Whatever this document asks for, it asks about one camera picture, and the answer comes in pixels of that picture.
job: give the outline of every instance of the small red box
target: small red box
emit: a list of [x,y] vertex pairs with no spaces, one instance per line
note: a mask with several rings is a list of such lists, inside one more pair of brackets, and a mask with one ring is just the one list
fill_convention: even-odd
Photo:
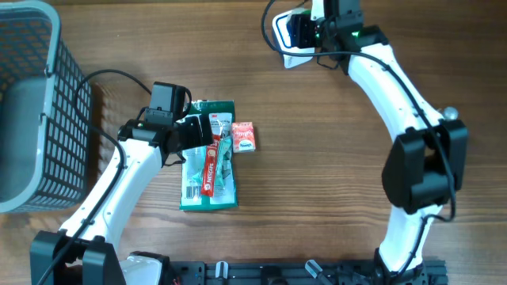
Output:
[[232,123],[232,139],[235,153],[255,151],[254,125],[252,122]]

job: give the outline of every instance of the black cable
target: black cable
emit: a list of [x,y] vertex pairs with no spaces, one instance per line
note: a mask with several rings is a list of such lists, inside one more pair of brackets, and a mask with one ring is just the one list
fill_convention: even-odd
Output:
[[265,42],[268,44],[268,46],[272,50],[277,51],[277,52],[281,53],[282,55],[289,55],[289,56],[295,56],[295,57],[324,56],[324,55],[356,55],[356,56],[364,57],[366,59],[370,59],[371,61],[378,63],[385,71],[389,72],[391,74],[391,76],[402,87],[403,91],[406,93],[410,102],[414,106],[417,114],[421,117],[422,121],[425,123],[426,128],[427,128],[427,132],[430,134],[432,140],[435,143],[436,152],[440,156],[442,164],[444,165],[445,175],[448,178],[448,188],[449,188],[449,195],[450,195],[450,200],[451,200],[450,214],[447,218],[442,217],[440,215],[433,215],[433,214],[426,215],[425,217],[422,218],[421,228],[419,230],[417,240],[414,244],[414,248],[410,252],[409,258],[407,259],[407,261],[403,265],[402,269],[400,271],[398,271],[396,273],[396,276],[392,279],[391,282],[393,283],[396,280],[398,280],[405,273],[406,269],[410,265],[410,262],[412,262],[412,260],[415,258],[417,250],[419,249],[419,245],[421,244],[421,241],[422,241],[422,236],[424,235],[425,226],[428,223],[429,219],[433,218],[433,219],[438,219],[442,222],[451,222],[456,216],[455,181],[454,181],[454,176],[452,175],[451,166],[449,165],[449,161],[446,157],[446,153],[444,152],[444,148],[442,147],[442,144],[441,144],[440,140],[438,139],[438,137],[433,129],[432,124],[428,121],[428,118],[426,118],[424,111],[422,111],[422,109],[419,107],[419,104],[417,103],[416,99],[414,98],[414,95],[410,92],[410,90],[406,86],[405,82],[391,69],[391,67],[388,64],[386,64],[381,59],[378,59],[375,56],[368,55],[368,54],[365,54],[362,52],[354,52],[354,51],[329,51],[329,52],[318,52],[318,53],[314,52],[314,53],[299,53],[298,54],[298,53],[291,53],[291,52],[282,51],[281,49],[274,46],[273,43],[271,42],[271,40],[268,38],[268,35],[265,31],[265,19],[268,15],[269,9],[271,8],[271,6],[274,4],[275,1],[276,0],[269,1],[268,5],[264,9],[264,13],[262,14],[262,18],[261,18],[262,36],[264,37]]
[[72,106],[74,107],[74,110],[75,110],[75,113],[76,113],[77,117],[86,126],[88,126],[91,131],[95,131],[99,135],[104,136],[105,138],[107,138],[107,140],[109,140],[115,146],[115,148],[118,149],[118,153],[120,154],[120,163],[118,164],[119,167],[117,167],[117,171],[114,174],[114,177],[112,178],[111,183],[109,183],[109,186],[105,189],[104,194],[101,196],[101,198],[95,204],[95,206],[93,207],[92,211],[88,214],[88,217],[85,218],[85,220],[82,222],[81,226],[78,228],[78,230],[75,232],[75,234],[71,237],[71,239],[61,248],[61,250],[58,251],[58,253],[56,254],[55,258],[53,258],[53,261],[49,265],[48,269],[46,269],[46,271],[44,272],[44,274],[42,275],[42,277],[40,277],[39,282],[37,283],[38,285],[42,285],[42,284],[44,284],[44,282],[46,282],[46,280],[50,276],[50,274],[53,271],[53,269],[55,268],[55,266],[58,265],[58,263],[67,254],[67,252],[69,251],[69,249],[71,248],[71,246],[74,244],[74,242],[79,238],[79,236],[86,229],[86,227],[92,222],[93,218],[95,217],[95,214],[98,212],[98,210],[100,209],[100,207],[104,203],[105,199],[108,197],[109,193],[112,191],[112,188],[114,187],[114,185],[116,184],[116,182],[120,178],[120,175],[121,175],[121,173],[122,173],[122,171],[124,169],[123,165],[124,165],[124,162],[125,162],[125,157],[124,157],[125,154],[124,154],[124,150],[121,147],[121,145],[112,136],[108,135],[106,132],[102,131],[100,128],[95,127],[94,125],[92,125],[91,122],[89,122],[81,114],[81,112],[79,111],[79,108],[77,107],[79,91],[81,90],[81,88],[88,82],[88,80],[90,78],[92,78],[95,75],[103,74],[103,73],[116,73],[116,74],[121,74],[123,76],[126,76],[126,77],[132,79],[133,81],[135,81],[137,84],[139,84],[141,87],[143,87],[143,89],[145,89],[149,94],[151,94],[151,91],[139,79],[137,79],[134,76],[132,76],[132,75],[126,73],[126,72],[123,72],[121,70],[112,70],[112,69],[98,70],[98,71],[95,71],[95,72],[93,72],[91,74],[88,74],[88,76],[84,77],[79,82],[78,87],[74,91],[74,94],[73,94],[72,99],[71,99],[71,103],[72,103]]

